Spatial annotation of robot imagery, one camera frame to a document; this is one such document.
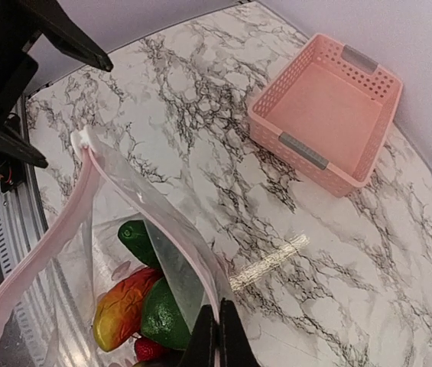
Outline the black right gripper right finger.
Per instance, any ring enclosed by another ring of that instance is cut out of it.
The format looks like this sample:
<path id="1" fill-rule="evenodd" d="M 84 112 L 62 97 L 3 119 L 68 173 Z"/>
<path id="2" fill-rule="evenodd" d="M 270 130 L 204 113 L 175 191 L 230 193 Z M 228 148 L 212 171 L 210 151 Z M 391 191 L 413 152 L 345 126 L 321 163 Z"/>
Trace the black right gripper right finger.
<path id="1" fill-rule="evenodd" d="M 231 300 L 223 299 L 219 311 L 219 354 L 224 367 L 258 367 L 242 322 Z"/>

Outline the clear zip top bag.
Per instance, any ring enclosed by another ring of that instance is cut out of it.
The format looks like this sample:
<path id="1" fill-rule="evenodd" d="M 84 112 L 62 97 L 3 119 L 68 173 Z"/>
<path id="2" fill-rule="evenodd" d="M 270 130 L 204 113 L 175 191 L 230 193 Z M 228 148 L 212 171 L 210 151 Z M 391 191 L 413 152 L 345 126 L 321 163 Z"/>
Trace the clear zip top bag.
<path id="1" fill-rule="evenodd" d="M 232 297 L 224 267 L 195 226 L 90 127 L 70 137 L 79 180 L 53 225 L 0 285 L 0 365 L 121 366 L 131 343 L 103 352 L 93 336 L 101 298 L 142 263 L 119 240 L 129 220 L 148 239 L 188 327 Z"/>

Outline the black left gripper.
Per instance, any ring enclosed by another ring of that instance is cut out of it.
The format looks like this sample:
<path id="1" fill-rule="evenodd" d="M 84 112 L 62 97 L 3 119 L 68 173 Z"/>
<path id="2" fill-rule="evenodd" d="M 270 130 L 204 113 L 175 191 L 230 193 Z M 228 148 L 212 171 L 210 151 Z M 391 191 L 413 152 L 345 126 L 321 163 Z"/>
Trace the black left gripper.
<path id="1" fill-rule="evenodd" d="M 0 1 L 0 120 L 18 101 L 37 62 L 27 52 L 43 34 L 62 54 L 110 72 L 108 54 L 67 15 L 55 0 Z M 47 159 L 8 126 L 0 127 L 0 154 L 39 168 Z"/>

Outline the red orange fake mango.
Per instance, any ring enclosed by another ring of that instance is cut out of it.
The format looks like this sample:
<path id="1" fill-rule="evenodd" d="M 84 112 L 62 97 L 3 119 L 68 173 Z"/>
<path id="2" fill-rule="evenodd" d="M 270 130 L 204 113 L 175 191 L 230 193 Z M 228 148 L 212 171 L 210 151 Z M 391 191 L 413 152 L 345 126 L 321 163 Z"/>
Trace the red orange fake mango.
<path id="1" fill-rule="evenodd" d="M 144 300 L 162 278 L 161 270 L 142 268 L 117 283 L 100 299 L 93 319 L 93 336 L 102 351 L 117 349 L 141 329 Z"/>

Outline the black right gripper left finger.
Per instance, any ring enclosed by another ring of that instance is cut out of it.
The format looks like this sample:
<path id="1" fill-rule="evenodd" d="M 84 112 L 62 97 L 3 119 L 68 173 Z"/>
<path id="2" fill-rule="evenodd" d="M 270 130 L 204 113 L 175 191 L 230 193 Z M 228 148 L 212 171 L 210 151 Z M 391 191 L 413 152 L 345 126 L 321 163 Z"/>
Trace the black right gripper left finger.
<path id="1" fill-rule="evenodd" d="M 209 305 L 202 306 L 179 366 L 215 367 L 218 330 L 212 307 Z"/>

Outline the green fake avocado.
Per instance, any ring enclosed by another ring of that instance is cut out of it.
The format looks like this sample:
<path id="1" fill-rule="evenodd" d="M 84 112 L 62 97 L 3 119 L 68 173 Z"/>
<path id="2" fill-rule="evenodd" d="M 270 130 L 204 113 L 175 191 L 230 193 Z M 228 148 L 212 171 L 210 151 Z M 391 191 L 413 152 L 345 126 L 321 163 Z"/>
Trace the green fake avocado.
<path id="1" fill-rule="evenodd" d="M 166 278 L 158 280 L 143 301 L 140 334 L 168 349 L 189 345 L 191 332 Z"/>

